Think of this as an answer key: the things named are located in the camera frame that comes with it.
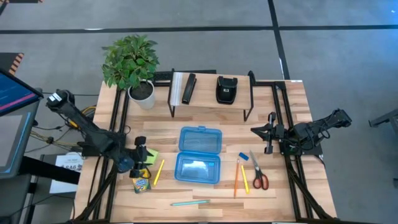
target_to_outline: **computer monitor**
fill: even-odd
[[[41,92],[0,69],[0,116],[39,101]]]

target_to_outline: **potted plant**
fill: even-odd
[[[148,110],[155,105],[155,88],[150,79],[159,61],[152,49],[157,43],[146,37],[130,35],[115,41],[106,49],[102,71],[109,87],[125,89],[132,100]]]

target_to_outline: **white flower pot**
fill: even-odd
[[[127,91],[129,93],[130,99],[132,99],[134,102],[136,102],[144,110],[149,110],[149,109],[153,108],[155,105],[155,87],[151,81],[148,80],[148,83],[150,83],[150,85],[152,85],[152,94],[144,100],[136,100],[133,97],[131,97],[131,94],[130,94],[131,87]]]

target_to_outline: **gray floor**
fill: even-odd
[[[395,1],[274,0],[280,26],[398,24]],[[185,26],[270,26],[267,1],[105,1],[51,0],[9,4],[0,16],[5,29],[89,29]],[[101,47],[123,34],[1,35],[0,52],[23,52],[17,76],[45,91],[97,93],[103,62]],[[159,43],[159,70],[217,69],[219,73],[281,79],[273,31],[148,33]],[[398,30],[282,31],[291,79],[303,80],[314,119],[335,108],[347,111],[353,124],[332,130],[323,142],[326,171],[339,218],[396,223],[398,190],[397,136],[388,125],[370,128],[368,120],[398,107]],[[79,107],[96,97],[78,97]],[[41,126],[62,124],[41,103]],[[48,133],[53,136],[61,132]],[[65,140],[77,141],[77,133]],[[41,146],[35,139],[27,150]],[[30,156],[61,153],[48,147]],[[59,208],[65,211],[59,214]],[[35,223],[64,221],[70,202],[41,205]],[[58,211],[45,219],[45,211]]]

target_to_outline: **scissors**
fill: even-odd
[[[262,188],[263,190],[268,189],[268,177],[261,172],[261,169],[259,167],[259,164],[257,163],[256,158],[254,157],[253,152],[250,150],[250,156],[251,159],[253,160],[254,164],[254,170],[256,171],[256,178],[253,181],[253,187],[255,189],[260,189]]]

